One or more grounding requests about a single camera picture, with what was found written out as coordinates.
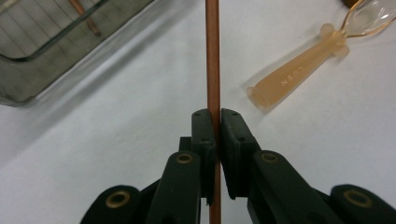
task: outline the copper rod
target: copper rod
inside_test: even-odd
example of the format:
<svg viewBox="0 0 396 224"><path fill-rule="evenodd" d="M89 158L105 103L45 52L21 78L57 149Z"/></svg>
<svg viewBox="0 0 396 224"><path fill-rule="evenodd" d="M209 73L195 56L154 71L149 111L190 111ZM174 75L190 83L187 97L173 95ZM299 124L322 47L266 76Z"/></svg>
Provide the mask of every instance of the copper rod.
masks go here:
<svg viewBox="0 0 396 224"><path fill-rule="evenodd" d="M81 5L81 3L78 0L69 0L70 5L74 8L74 10L77 12L78 15L84 15L85 10L84 7ZM86 20L88 27L90 30L93 32L94 35L99 36L101 35L101 32L99 28L96 26L95 22L91 18L87 18Z"/></svg>
<svg viewBox="0 0 396 224"><path fill-rule="evenodd" d="M206 83L207 108L212 118L213 132L218 146L215 166L215 193L209 210L210 224L221 223L220 197L220 64L219 64L219 0L206 0Z"/></svg>

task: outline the black clamp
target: black clamp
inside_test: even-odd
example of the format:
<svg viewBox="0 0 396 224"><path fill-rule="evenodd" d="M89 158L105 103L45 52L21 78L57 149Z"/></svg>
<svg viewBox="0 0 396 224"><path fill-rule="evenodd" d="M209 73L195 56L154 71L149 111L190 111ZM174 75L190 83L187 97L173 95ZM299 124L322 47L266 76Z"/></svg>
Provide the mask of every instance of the black clamp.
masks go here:
<svg viewBox="0 0 396 224"><path fill-rule="evenodd" d="M214 196L216 141L210 114L191 116L191 137L181 137L160 180L139 191L107 189L81 224L192 224L201 198ZM372 192L337 186L330 196L311 188L279 153L261 150L242 116L221 109L221 163L232 199L248 198L253 223L396 223L396 211Z"/></svg>

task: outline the white surface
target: white surface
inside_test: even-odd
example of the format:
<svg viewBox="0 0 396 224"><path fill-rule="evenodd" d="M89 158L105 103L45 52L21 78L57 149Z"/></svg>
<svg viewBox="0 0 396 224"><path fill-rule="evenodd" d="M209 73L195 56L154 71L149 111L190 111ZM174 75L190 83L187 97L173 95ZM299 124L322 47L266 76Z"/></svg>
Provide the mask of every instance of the white surface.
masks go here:
<svg viewBox="0 0 396 224"><path fill-rule="evenodd" d="M269 114L245 93L346 12L337 0L220 1L221 106L312 187L350 183L395 207L395 26L348 41L344 60ZM32 103L0 107L0 223L79 223L103 190L144 188L205 107L205 1L159 1ZM223 223L249 223L246 200L222 191Z"/></svg>

